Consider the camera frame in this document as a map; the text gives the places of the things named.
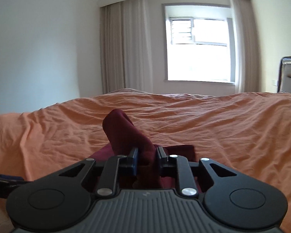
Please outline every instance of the gray ribbed plate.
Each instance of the gray ribbed plate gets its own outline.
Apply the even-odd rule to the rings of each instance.
[[[15,233],[28,231],[16,229]],[[122,190],[112,199],[99,200],[80,223],[60,233],[236,233],[209,218],[193,199],[172,189]],[[282,233],[273,228],[260,233]]]

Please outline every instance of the bed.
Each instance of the bed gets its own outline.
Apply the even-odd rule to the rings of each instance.
[[[123,89],[34,111],[0,115],[0,173],[35,180],[86,158],[108,143],[104,117],[122,109],[155,144],[192,144],[209,157],[280,189],[291,233],[291,94],[223,97],[156,95]],[[11,224],[0,200],[0,233]]]

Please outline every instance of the window frame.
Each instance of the window frame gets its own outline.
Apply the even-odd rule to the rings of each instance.
[[[165,81],[173,81],[168,80],[168,54],[167,54],[167,31],[166,31],[166,20],[170,21],[170,28],[171,28],[171,17],[166,17],[166,6],[179,6],[179,5],[195,5],[195,6],[210,6],[210,7],[222,7],[222,8],[230,8],[229,5],[225,4],[217,4],[217,3],[162,3],[162,16],[163,16],[163,29],[164,29],[164,55],[165,55]],[[209,83],[223,83],[223,84],[231,84],[235,85],[235,71],[236,71],[236,47],[235,47],[235,34],[234,34],[234,26],[233,26],[233,19],[232,18],[225,18],[228,24],[229,30],[229,45],[227,47],[230,50],[230,81],[202,81],[202,82],[209,82]],[[183,82],[201,82],[201,81],[183,81]]]
[[[219,43],[219,42],[201,42],[201,41],[195,41],[195,35],[192,33],[192,30],[194,28],[194,19],[208,19],[208,20],[216,20],[216,21],[225,21],[227,20],[221,19],[221,18],[201,18],[201,17],[170,17],[170,28],[171,28],[171,44],[172,45],[177,45],[177,44],[197,44],[197,45],[212,45],[212,46],[228,46],[228,43]],[[172,21],[179,21],[179,20],[191,20],[191,35],[192,35],[192,40],[183,41],[183,43],[173,43],[172,42]]]

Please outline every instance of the triangular cutout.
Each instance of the triangular cutout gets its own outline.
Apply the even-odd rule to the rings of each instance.
[[[233,173],[233,172],[230,172],[229,170],[221,167],[221,166],[218,166],[214,163],[211,163],[210,166],[212,167],[212,169],[216,172],[216,174],[219,176],[219,177],[230,177],[230,176],[236,176],[237,174]]]
[[[66,172],[59,174],[59,176],[71,177],[71,178],[76,177],[84,166],[85,164],[80,164],[74,168],[69,169]]]

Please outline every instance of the white wall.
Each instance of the white wall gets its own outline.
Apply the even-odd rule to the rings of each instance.
[[[0,113],[101,93],[95,0],[0,0]]]
[[[291,0],[252,0],[260,38],[261,91],[276,92],[279,62],[291,56]]]
[[[153,63],[153,92],[157,94],[193,93],[202,95],[234,94],[235,87],[226,83],[165,80],[166,32],[162,3],[215,3],[229,5],[229,0],[148,0]]]

